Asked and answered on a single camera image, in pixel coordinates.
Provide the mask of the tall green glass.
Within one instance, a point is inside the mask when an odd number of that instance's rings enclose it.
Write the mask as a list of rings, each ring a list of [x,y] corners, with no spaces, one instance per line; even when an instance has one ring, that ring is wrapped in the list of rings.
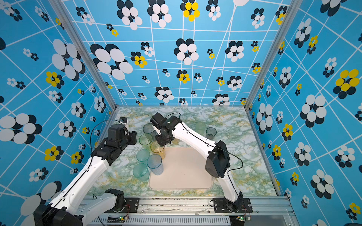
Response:
[[[142,147],[149,152],[151,152],[151,144],[153,143],[154,138],[151,134],[143,134],[139,138],[139,143],[142,145]]]

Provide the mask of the tall amber glass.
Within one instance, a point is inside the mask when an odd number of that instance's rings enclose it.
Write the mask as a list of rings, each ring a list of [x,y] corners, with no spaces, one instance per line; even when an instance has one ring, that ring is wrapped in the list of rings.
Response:
[[[162,159],[165,158],[165,147],[160,146],[157,141],[152,142],[150,148],[153,154],[159,155]]]

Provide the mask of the textured blue glass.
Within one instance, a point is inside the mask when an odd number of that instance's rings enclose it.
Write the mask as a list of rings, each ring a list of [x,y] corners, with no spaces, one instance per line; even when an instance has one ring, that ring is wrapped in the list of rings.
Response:
[[[147,166],[150,168],[154,175],[161,175],[164,171],[162,164],[162,157],[158,154],[151,155],[147,159]]]

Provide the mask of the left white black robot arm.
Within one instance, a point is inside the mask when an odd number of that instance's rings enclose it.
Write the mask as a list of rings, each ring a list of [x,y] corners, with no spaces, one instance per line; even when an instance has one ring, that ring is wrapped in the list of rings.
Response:
[[[73,181],[48,205],[34,211],[37,226],[86,226],[108,210],[122,211],[126,207],[124,193],[108,189],[90,204],[80,204],[97,179],[112,165],[120,154],[137,143],[137,133],[125,124],[109,127],[103,139],[91,154],[88,162]]]

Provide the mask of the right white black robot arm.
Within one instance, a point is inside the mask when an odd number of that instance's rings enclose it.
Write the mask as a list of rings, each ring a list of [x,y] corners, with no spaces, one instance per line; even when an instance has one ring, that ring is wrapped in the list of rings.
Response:
[[[215,142],[189,128],[180,117],[174,115],[164,117],[156,113],[150,119],[157,132],[156,141],[164,147],[175,139],[185,142],[187,145],[199,152],[206,160],[205,170],[216,178],[223,190],[223,198],[227,209],[236,213],[247,205],[244,195],[238,190],[234,179],[230,174],[230,156],[227,146],[223,141]]]

